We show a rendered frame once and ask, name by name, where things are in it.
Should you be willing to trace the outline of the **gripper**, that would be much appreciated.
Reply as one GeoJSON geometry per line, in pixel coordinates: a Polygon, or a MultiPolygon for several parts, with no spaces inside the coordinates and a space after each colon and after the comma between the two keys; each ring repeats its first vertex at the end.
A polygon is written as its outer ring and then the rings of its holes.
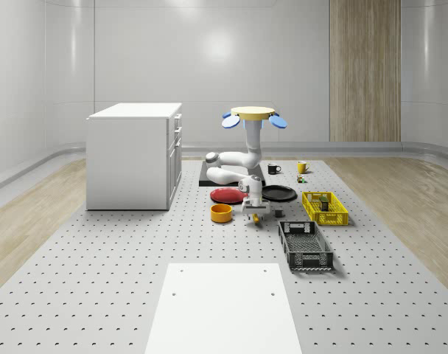
{"type": "Polygon", "coordinates": [[[258,214],[263,219],[265,215],[270,214],[270,202],[263,201],[261,198],[245,197],[242,202],[242,214],[247,215],[251,220],[252,214],[258,214]]]}

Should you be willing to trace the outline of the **black plate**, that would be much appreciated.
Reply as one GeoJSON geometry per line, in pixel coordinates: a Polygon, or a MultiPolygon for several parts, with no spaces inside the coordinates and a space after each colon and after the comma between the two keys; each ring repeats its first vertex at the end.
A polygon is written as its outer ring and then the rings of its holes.
{"type": "Polygon", "coordinates": [[[262,197],[269,201],[286,202],[297,198],[294,189],[282,185],[266,185],[262,188],[262,197]]]}

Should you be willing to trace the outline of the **red plate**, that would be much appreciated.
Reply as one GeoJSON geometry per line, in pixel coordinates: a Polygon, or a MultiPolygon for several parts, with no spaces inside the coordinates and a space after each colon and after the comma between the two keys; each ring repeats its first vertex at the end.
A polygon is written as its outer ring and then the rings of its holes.
{"type": "Polygon", "coordinates": [[[222,187],[210,192],[210,198],[219,204],[241,204],[247,196],[247,193],[241,192],[237,187],[222,187]]]}

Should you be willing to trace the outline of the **yellow bowl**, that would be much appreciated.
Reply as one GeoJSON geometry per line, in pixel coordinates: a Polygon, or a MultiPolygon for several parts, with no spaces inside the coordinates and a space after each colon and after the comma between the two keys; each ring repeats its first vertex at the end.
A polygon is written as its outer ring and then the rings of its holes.
{"type": "Polygon", "coordinates": [[[210,210],[215,223],[227,223],[232,219],[232,207],[228,204],[214,204],[210,210]]]}

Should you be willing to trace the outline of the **yellow basket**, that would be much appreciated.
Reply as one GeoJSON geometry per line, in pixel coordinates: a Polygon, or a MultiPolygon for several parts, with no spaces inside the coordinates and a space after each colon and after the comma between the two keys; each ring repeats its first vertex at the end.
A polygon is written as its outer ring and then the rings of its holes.
{"type": "Polygon", "coordinates": [[[319,225],[347,225],[349,213],[333,192],[303,192],[302,204],[309,218],[319,225]],[[320,198],[326,197],[328,210],[320,208],[320,198]]]}

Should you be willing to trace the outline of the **dark grey basket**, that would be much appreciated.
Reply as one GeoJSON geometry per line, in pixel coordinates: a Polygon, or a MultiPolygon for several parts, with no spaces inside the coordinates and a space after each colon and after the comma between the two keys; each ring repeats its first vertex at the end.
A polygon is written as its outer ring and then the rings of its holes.
{"type": "Polygon", "coordinates": [[[314,221],[279,221],[279,237],[290,268],[333,269],[333,251],[314,221]]]}

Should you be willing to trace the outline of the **white board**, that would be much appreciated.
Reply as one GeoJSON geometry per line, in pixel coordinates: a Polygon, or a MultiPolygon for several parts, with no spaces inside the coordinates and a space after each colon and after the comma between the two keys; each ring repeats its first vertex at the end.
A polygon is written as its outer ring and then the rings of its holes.
{"type": "Polygon", "coordinates": [[[145,354],[301,354],[276,263],[171,263],[145,354]]]}

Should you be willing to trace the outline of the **white cabinet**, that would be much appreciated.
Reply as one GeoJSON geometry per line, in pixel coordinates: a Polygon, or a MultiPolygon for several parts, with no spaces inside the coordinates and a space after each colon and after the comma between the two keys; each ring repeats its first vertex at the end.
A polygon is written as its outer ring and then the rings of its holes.
{"type": "Polygon", "coordinates": [[[181,178],[181,103],[118,103],[87,120],[86,207],[168,210],[181,178]]]}

